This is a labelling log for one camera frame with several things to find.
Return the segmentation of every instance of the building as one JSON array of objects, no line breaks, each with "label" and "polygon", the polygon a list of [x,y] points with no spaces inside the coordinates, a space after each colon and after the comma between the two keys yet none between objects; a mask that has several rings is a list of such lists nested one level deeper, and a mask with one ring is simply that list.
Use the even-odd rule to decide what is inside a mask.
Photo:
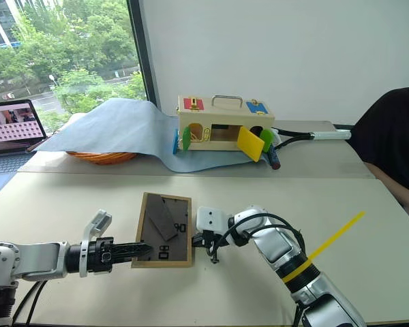
[{"label": "building", "polygon": [[0,0],[0,48],[19,46],[20,42],[13,36],[12,28],[19,18],[19,11],[24,6],[36,5],[54,6],[55,0]]}]

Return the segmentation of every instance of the toy box handle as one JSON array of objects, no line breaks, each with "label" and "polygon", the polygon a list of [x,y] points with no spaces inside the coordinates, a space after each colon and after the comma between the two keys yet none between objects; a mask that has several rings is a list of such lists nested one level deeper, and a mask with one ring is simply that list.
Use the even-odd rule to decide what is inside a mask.
[{"label": "toy box handle", "polygon": [[242,97],[233,97],[231,95],[214,95],[212,97],[212,101],[211,101],[211,106],[213,106],[213,102],[215,101],[216,98],[221,98],[221,99],[235,99],[235,100],[239,100],[240,104],[239,107],[243,106],[243,98]]}]

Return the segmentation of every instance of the laptop keyboard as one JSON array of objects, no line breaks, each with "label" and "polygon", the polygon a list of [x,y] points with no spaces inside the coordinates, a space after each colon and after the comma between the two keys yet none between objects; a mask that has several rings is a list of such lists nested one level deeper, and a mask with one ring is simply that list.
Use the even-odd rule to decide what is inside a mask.
[{"label": "laptop keyboard", "polygon": [[0,174],[6,172],[16,172],[19,167],[24,165],[32,155],[10,155],[9,157],[0,157]]}]

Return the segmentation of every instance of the window frame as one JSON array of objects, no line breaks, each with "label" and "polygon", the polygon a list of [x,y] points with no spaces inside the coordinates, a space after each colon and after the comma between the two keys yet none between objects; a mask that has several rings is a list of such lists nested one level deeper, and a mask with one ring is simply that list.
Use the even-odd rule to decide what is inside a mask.
[{"label": "window frame", "polygon": [[142,23],[139,0],[127,0],[127,9],[129,10],[130,22],[132,24],[136,54],[138,55],[139,66],[142,72],[145,93],[147,94],[147,99],[157,106],[155,87],[153,77],[151,75],[149,53],[147,52],[147,45],[145,42],[144,26]]}]

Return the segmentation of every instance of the laptop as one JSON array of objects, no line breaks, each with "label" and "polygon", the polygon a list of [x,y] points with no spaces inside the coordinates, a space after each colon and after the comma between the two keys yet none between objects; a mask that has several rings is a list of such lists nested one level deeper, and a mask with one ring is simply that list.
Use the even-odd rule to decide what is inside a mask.
[{"label": "laptop", "polygon": [[0,189],[33,156],[26,149],[45,138],[30,100],[0,102]]}]

